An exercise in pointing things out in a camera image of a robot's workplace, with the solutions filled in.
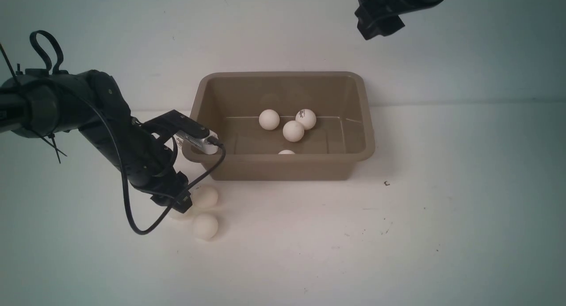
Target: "white wall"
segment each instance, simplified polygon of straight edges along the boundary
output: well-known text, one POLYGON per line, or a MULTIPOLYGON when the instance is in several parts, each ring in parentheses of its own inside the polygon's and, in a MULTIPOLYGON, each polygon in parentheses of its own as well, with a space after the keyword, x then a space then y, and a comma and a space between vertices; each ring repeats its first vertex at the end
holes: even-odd
POLYGON ((112 74, 133 109, 188 108, 205 75, 257 70, 356 72, 373 105, 565 100, 562 3, 447 0, 367 42, 356 0, 0 0, 0 38, 41 67, 28 35, 51 32, 64 68, 112 74))

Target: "tan plastic bin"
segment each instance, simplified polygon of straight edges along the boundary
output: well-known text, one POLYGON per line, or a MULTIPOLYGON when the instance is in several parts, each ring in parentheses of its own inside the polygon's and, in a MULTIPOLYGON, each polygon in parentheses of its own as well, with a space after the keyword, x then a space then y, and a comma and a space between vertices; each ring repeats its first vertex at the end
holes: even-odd
MULTIPOLYGON (((226 146, 215 180, 345 180, 356 162, 375 150, 366 89, 348 72, 216 73, 200 82, 192 119, 218 134, 226 146), (317 124, 299 142, 282 128, 299 110, 312 109, 317 124), (275 130, 259 125, 259 114, 275 110, 275 130), (279 155, 283 149, 295 155, 279 155)), ((183 155, 209 169, 220 155, 183 144, 183 155)))

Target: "black robotic arm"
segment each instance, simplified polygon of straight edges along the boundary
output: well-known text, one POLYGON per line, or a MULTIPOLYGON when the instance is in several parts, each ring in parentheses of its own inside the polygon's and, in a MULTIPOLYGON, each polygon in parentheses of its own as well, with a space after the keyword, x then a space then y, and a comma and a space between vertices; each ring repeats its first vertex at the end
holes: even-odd
MULTIPOLYGON (((175 110, 140 123, 131 116, 130 107, 112 76, 96 70, 77 75, 59 70, 63 52, 48 32, 32 33, 30 42, 46 68, 21 72, 18 65, 14 72, 10 67, 13 77, 0 87, 0 133, 12 130, 22 137, 44 139, 59 156, 55 133, 78 129, 121 171, 126 217, 138 234, 152 231, 171 209, 186 212, 192 205, 189 189, 216 169, 225 157, 216 134, 175 110), (44 35, 57 54, 51 74, 51 60, 37 44, 37 34, 44 35), (215 153, 220 148, 222 155, 217 165, 189 183, 173 167, 178 153, 175 139, 172 150, 164 145, 175 134, 206 153, 215 153), (52 143, 44 137, 51 138, 52 143), (138 191, 152 195, 155 203, 166 207, 146 230, 139 229, 132 217, 128 181, 138 191)), ((4 49, 2 54, 8 62, 4 49)))

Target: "black cable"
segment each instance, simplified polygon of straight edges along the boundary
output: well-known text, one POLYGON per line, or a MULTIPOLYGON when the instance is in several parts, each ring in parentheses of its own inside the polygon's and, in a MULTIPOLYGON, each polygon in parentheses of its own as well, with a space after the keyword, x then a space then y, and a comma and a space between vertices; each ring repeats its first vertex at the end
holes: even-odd
POLYGON ((4 56, 4 60, 6 61, 6 64, 10 69, 10 74, 12 74, 12 78, 14 78, 14 82, 16 82, 16 85, 18 87, 22 86, 18 78, 16 78, 16 73, 14 72, 14 68, 12 67, 12 64, 10 64, 10 60, 8 59, 8 55, 6 54, 6 51, 4 51, 4 46, 2 46, 2 43, 0 43, 0 51, 2 52, 2 56, 4 56))

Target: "white table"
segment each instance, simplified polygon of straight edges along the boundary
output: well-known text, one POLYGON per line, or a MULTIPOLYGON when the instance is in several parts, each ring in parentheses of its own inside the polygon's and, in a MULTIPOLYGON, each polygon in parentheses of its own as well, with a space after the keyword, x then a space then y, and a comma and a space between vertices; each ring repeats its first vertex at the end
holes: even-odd
MULTIPOLYGON (((135 112, 147 120, 159 112, 135 112)), ((78 132, 0 135, 0 304, 558 305, 566 302, 566 104, 372 109, 344 182, 216 182, 190 222, 130 230, 119 173, 78 132)), ((180 155, 189 178, 203 169, 180 155)), ((161 207, 132 190, 136 221, 161 207)))

